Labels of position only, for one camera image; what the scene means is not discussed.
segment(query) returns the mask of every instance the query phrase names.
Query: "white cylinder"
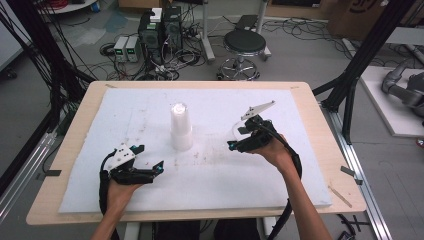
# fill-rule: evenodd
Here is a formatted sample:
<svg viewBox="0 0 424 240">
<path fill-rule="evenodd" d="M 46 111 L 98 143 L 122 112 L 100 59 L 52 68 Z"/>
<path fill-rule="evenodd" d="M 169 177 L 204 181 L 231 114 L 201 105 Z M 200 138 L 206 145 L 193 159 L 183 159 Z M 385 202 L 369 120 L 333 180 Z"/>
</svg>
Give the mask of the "white cylinder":
<svg viewBox="0 0 424 240">
<path fill-rule="evenodd" d="M 171 142 L 178 151 L 186 151 L 193 146 L 193 129 L 184 103 L 176 103 L 171 108 Z"/>
</svg>

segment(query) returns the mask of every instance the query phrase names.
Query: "black stool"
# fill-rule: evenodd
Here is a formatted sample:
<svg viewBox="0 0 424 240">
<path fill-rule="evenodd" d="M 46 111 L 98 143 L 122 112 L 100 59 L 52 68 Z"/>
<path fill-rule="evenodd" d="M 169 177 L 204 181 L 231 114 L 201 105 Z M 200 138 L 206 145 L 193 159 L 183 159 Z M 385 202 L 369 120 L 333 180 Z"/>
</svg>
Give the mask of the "black stool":
<svg viewBox="0 0 424 240">
<path fill-rule="evenodd" d="M 229 58 L 221 64 L 217 77 L 231 80 L 253 80 L 259 77 L 256 65 L 244 57 L 256 56 L 265 50 L 265 39 L 256 32 L 234 30 L 224 37 L 224 47 L 237 58 Z"/>
</svg>

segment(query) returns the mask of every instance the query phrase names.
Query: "metal pole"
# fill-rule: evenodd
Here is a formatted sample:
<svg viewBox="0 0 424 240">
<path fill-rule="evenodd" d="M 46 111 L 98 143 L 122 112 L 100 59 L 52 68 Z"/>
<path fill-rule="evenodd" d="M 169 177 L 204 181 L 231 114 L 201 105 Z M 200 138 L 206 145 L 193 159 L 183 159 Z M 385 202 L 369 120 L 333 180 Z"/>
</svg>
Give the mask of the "metal pole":
<svg viewBox="0 0 424 240">
<path fill-rule="evenodd" d="M 350 125 L 356 84 L 369 63 L 385 44 L 414 2 L 414 0 L 390 1 L 383 14 L 365 38 L 358 52 L 350 61 L 344 74 L 313 91 L 317 95 L 333 88 L 328 98 L 322 102 L 322 106 L 328 108 L 330 111 L 337 111 L 343 100 L 347 98 L 345 117 L 343 118 L 343 136 L 348 143 L 351 142 Z"/>
</svg>

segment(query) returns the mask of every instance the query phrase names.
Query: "electronic equipment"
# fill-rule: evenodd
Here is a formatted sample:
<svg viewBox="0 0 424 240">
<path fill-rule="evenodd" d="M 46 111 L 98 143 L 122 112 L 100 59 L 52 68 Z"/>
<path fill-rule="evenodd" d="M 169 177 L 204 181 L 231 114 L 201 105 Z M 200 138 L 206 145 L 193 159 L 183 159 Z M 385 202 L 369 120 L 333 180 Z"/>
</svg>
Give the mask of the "electronic equipment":
<svg viewBox="0 0 424 240">
<path fill-rule="evenodd" d="M 149 11 L 145 12 L 140 19 L 138 35 L 142 44 L 142 52 L 145 60 L 153 61 L 157 65 L 163 65 L 162 46 L 164 43 L 164 31 L 161 22 L 151 22 Z"/>
<path fill-rule="evenodd" d="M 168 48 L 174 51 L 183 49 L 181 7 L 166 8 L 163 15 L 163 24 L 165 25 Z"/>
<path fill-rule="evenodd" d="M 138 62 L 141 56 L 141 45 L 140 39 L 137 36 L 130 36 L 128 38 L 125 49 L 127 51 L 128 61 Z"/>
<path fill-rule="evenodd" d="M 119 37 L 115 46 L 113 47 L 115 51 L 115 59 L 117 62 L 126 62 L 127 52 L 125 51 L 125 46 L 127 45 L 128 37 Z"/>
<path fill-rule="evenodd" d="M 150 14 L 150 22 L 161 22 L 162 21 L 162 8 L 152 8 Z"/>
</svg>

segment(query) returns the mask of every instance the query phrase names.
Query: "table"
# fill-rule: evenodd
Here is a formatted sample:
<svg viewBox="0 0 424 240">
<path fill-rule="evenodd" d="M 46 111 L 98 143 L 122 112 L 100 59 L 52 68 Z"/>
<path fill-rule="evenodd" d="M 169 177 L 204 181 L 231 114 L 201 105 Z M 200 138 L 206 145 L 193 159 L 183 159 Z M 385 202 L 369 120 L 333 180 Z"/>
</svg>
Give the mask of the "table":
<svg viewBox="0 0 424 240">
<path fill-rule="evenodd" d="M 324 175 L 333 205 L 318 209 L 319 213 L 362 212 L 365 201 L 354 179 L 340 171 L 347 166 L 339 147 L 324 119 L 311 89 L 303 82 L 127 82 L 98 81 L 91 83 L 75 115 L 67 135 L 57 153 L 51 169 L 62 170 L 59 177 L 46 177 L 27 216 L 31 225 L 89 223 L 99 222 L 101 214 L 59 214 L 63 194 L 73 163 L 77 158 L 88 129 L 91 126 L 102 97 L 108 88 L 189 88 L 189 89 L 282 89 L 290 90 L 312 148 Z M 244 210 L 187 210 L 134 212 L 123 216 L 122 221 L 158 221 L 213 218 L 242 218 L 278 216 L 282 209 L 244 209 Z"/>
</svg>

